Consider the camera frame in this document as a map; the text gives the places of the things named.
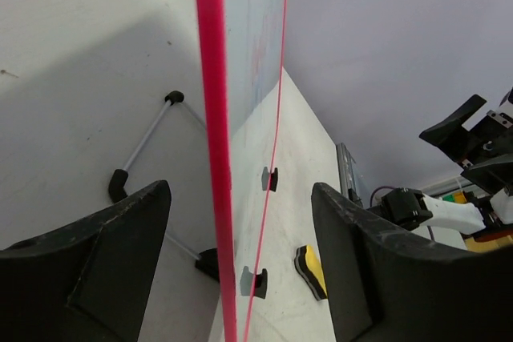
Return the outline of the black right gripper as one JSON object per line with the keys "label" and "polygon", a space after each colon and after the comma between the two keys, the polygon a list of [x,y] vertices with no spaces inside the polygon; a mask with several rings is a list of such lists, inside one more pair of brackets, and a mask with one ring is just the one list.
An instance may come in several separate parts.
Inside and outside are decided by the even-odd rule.
{"label": "black right gripper", "polygon": [[512,157],[500,156],[512,152],[512,145],[499,143],[512,133],[512,119],[499,111],[488,111],[471,129],[463,127],[486,102],[472,95],[443,121],[425,129],[419,138],[448,157],[461,157],[460,164],[470,166],[461,176],[488,194],[504,188],[512,192]]}

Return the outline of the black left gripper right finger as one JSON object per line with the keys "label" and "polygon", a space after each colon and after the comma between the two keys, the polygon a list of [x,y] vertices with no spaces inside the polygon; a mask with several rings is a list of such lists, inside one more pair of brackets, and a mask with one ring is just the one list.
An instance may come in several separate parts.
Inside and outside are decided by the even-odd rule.
{"label": "black left gripper right finger", "polygon": [[338,341],[509,341],[512,250],[415,235],[315,183],[313,223]]}

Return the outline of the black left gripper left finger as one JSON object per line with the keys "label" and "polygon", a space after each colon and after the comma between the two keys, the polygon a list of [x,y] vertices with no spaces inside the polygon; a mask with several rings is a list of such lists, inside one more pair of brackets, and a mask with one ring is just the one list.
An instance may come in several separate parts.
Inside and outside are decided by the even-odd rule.
{"label": "black left gripper left finger", "polygon": [[172,194],[160,180],[1,251],[3,341],[136,341]]}

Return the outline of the yellow bone shaped eraser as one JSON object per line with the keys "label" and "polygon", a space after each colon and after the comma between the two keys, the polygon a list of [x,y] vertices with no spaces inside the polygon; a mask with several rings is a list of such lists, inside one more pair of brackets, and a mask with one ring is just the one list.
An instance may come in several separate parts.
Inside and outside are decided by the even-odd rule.
{"label": "yellow bone shaped eraser", "polygon": [[328,293],[324,273],[313,247],[311,245],[299,247],[293,261],[297,273],[306,282],[315,299],[326,300]]}

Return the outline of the pink framed whiteboard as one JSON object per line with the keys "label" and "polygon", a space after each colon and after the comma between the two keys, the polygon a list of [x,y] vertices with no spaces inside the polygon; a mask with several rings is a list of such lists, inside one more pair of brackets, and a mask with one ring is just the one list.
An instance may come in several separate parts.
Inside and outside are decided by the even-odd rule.
{"label": "pink framed whiteboard", "polygon": [[196,0],[224,341],[246,341],[267,273],[287,0]]}

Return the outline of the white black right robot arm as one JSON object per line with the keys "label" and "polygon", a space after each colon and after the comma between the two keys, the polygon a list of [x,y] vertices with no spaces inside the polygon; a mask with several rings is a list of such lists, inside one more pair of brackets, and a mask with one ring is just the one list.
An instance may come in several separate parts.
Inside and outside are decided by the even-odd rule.
{"label": "white black right robot arm", "polygon": [[473,128],[463,124],[484,104],[472,95],[440,123],[425,129],[420,139],[437,147],[462,169],[461,176],[486,192],[464,203],[436,199],[420,190],[395,188],[382,197],[382,218],[412,231],[442,227],[487,242],[512,233],[512,95],[506,94]]}

